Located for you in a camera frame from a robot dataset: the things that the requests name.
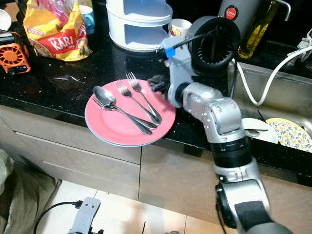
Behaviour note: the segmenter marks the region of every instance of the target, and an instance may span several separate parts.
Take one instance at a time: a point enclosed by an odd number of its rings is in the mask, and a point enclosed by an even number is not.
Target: snack bag
[[[66,21],[44,8],[38,0],[28,0],[24,28],[30,43],[45,57],[77,61],[92,51],[77,1],[68,11]]]

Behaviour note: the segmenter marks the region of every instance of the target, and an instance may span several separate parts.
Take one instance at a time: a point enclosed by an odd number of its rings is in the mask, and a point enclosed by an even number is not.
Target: red label
[[[76,37],[74,29],[66,29],[64,32],[39,39],[38,42],[45,46],[52,54],[62,54],[77,49],[77,41],[82,38],[87,38],[87,36],[83,27],[80,27],[78,37]]]
[[[237,10],[234,7],[229,7],[225,12],[225,17],[234,20],[237,15]]]

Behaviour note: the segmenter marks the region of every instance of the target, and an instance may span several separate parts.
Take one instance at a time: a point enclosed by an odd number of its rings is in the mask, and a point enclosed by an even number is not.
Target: white cable
[[[249,87],[248,87],[248,84],[247,84],[247,82],[246,82],[246,78],[245,78],[243,69],[242,69],[242,67],[239,65],[239,63],[237,63],[237,69],[238,69],[238,71],[239,71],[239,73],[240,73],[240,76],[241,76],[241,78],[242,78],[242,81],[243,81],[244,87],[245,87],[245,89],[246,89],[247,95],[248,95],[248,97],[250,98],[250,100],[252,101],[252,103],[253,103],[254,105],[256,105],[256,106],[262,105],[263,102],[264,102],[264,100],[265,100],[265,98],[267,97],[267,94],[268,94],[269,88],[270,88],[270,86],[271,86],[271,83],[272,83],[272,81],[273,81],[273,79],[274,79],[276,73],[279,71],[279,69],[281,69],[282,66],[284,66],[288,61],[290,61],[290,60],[293,59],[294,57],[296,57],[296,56],[298,56],[298,55],[300,55],[300,54],[303,54],[303,53],[305,53],[305,52],[307,52],[307,51],[309,51],[309,50],[312,50],[312,46],[309,46],[309,47],[307,47],[307,48],[305,48],[305,49],[302,49],[302,50],[298,50],[298,51],[293,52],[291,55],[289,55],[289,57],[285,58],[285,59],[274,69],[274,71],[272,72],[272,74],[270,75],[270,77],[269,77],[269,79],[268,79],[268,82],[267,82],[267,84],[266,84],[266,86],[265,86],[265,88],[264,88],[263,94],[262,94],[261,99],[260,99],[259,102],[257,102],[257,101],[254,99],[253,95],[251,94],[250,89],[249,89]]]

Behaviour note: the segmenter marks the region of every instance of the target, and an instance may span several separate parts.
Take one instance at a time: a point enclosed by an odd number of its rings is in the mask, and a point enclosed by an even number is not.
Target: cup
[[[87,35],[93,34],[95,30],[93,9],[90,6],[79,6],[81,15],[83,17],[84,24],[86,26]]]
[[[168,25],[170,37],[185,38],[192,23],[185,19],[172,19]]]

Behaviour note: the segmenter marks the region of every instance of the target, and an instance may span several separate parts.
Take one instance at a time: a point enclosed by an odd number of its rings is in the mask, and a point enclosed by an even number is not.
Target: floor
[[[94,197],[101,201],[101,206],[93,220],[93,232],[100,229],[104,234],[164,234],[179,231],[181,234],[222,234],[222,228],[210,222],[184,214],[168,211],[156,206],[84,187],[68,181],[51,198],[47,207],[64,201],[84,200]],[[38,234],[66,234],[69,232],[77,213],[73,205],[57,206],[50,210],[40,221]],[[227,229],[227,233],[236,233]]]

